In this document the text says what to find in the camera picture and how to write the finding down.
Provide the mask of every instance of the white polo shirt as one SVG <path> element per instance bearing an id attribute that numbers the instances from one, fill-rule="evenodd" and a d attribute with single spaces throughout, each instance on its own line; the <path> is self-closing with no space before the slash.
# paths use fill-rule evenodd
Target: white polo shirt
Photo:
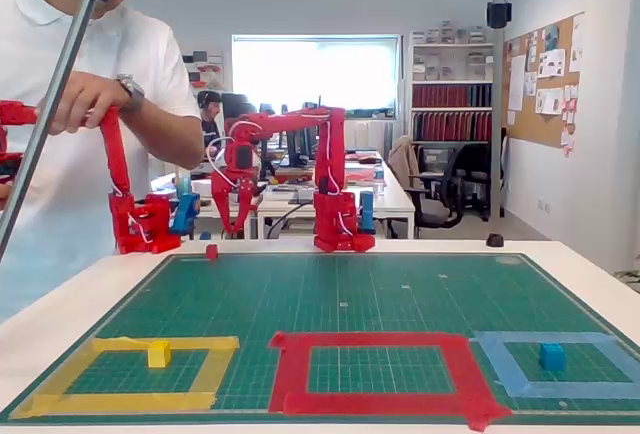
<path id="1" fill-rule="evenodd" d="M 0 0 L 0 99 L 36 105 L 44 96 L 71 17 L 44 0 Z M 161 21 L 123 6 L 89 23 L 75 70 L 129 74 L 147 99 L 200 117 L 178 44 Z M 26 148 L 31 127 L 9 127 L 9 150 Z M 122 125 L 133 194 L 150 189 L 149 156 Z M 99 129 L 49 137 L 0 263 L 0 321 L 113 253 L 111 190 Z"/>

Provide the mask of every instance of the wristwatch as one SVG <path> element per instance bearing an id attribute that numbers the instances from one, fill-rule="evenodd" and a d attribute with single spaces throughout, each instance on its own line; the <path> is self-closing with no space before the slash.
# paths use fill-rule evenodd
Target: wristwatch
<path id="1" fill-rule="evenodd" d="M 129 103 L 122 107 L 121 110 L 125 113 L 135 113 L 142 109 L 144 103 L 144 90 L 136 84 L 133 80 L 133 76 L 126 74 L 118 74 L 116 81 L 120 83 L 122 88 L 129 94 Z"/>

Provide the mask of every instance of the man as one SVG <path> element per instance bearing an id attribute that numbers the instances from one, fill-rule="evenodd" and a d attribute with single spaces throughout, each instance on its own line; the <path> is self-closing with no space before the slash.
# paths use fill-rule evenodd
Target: man
<path id="1" fill-rule="evenodd" d="M 79 1 L 0 0 L 0 98 L 41 102 Z M 149 191 L 149 153 L 188 169 L 202 159 L 198 106 L 173 33 L 124 1 L 96 5 L 0 263 L 0 319 L 113 252 L 112 187 L 95 129 L 109 106 L 121 109 L 136 199 Z M 79 127 L 85 117 L 88 129 Z M 10 151 L 24 151 L 31 130 L 10 127 Z"/>
<path id="2" fill-rule="evenodd" d="M 201 91 L 198 93 L 198 106 L 200 107 L 200 115 L 202 117 L 205 147 L 209 146 L 214 139 L 220 138 L 216 117 L 220 114 L 221 103 L 222 98 L 217 92 Z M 215 151 L 218 151 L 220 146 L 212 146 L 212 149 L 213 148 L 215 148 Z"/>

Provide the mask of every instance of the red robot arm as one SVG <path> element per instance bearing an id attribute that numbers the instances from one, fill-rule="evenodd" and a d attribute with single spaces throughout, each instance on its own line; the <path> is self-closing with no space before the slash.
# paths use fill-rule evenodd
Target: red robot arm
<path id="1" fill-rule="evenodd" d="M 12 179 L 22 160 L 22 153 L 7 153 L 4 126 L 34 124 L 36 110 L 19 102 L 0 101 L 0 166 L 4 181 Z M 129 252 L 160 253 L 180 246 L 180 236 L 169 234 L 169 201 L 152 194 L 143 205 L 136 205 L 131 194 L 127 159 L 122 144 L 118 110 L 111 108 L 100 123 L 107 165 L 113 184 L 109 209 L 113 232 L 121 254 Z"/>
<path id="2" fill-rule="evenodd" d="M 373 247 L 373 236 L 358 233 L 358 211 L 355 196 L 344 192 L 345 111 L 337 108 L 303 109 L 285 115 L 256 113 L 241 116 L 229 128 L 225 148 L 225 172 L 214 170 L 211 179 L 213 199 L 218 207 L 224 228 L 229 233 L 239 231 L 251 210 L 255 190 L 252 166 L 253 145 L 283 131 L 320 127 L 320 141 L 316 154 L 315 182 L 317 191 L 313 204 L 316 209 L 315 245 L 323 251 L 366 251 Z M 238 216 L 231 224 L 229 194 L 238 193 Z"/>

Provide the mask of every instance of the green cutting mat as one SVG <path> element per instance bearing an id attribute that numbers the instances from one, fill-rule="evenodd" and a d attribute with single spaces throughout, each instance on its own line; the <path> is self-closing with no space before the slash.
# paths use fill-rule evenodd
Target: green cutting mat
<path id="1" fill-rule="evenodd" d="M 300 422 L 267 412 L 279 355 L 268 342 L 277 331 L 432 331 L 469 338 L 479 331 L 601 332 L 617 337 L 618 344 L 638 358 L 633 343 L 525 256 L 245 254 L 223 255 L 212 263 L 202 256 L 174 256 L 0 414 L 0 423 Z M 209 412 L 9 421 L 9 413 L 93 336 L 237 336 L 240 348 Z M 568 368 L 559 376 L 540 369 L 537 345 L 507 347 L 531 381 L 631 382 L 590 345 L 564 346 Z M 497 401 L 514 411 L 500 422 L 640 424 L 640 400 L 511 398 L 480 346 L 472 342 L 472 349 Z M 144 353 L 103 353 L 68 393 L 184 392 L 205 354 L 174 353 L 170 368 L 149 372 Z M 454 387 L 438 348 L 322 348 L 312 352 L 309 390 L 448 393 Z"/>

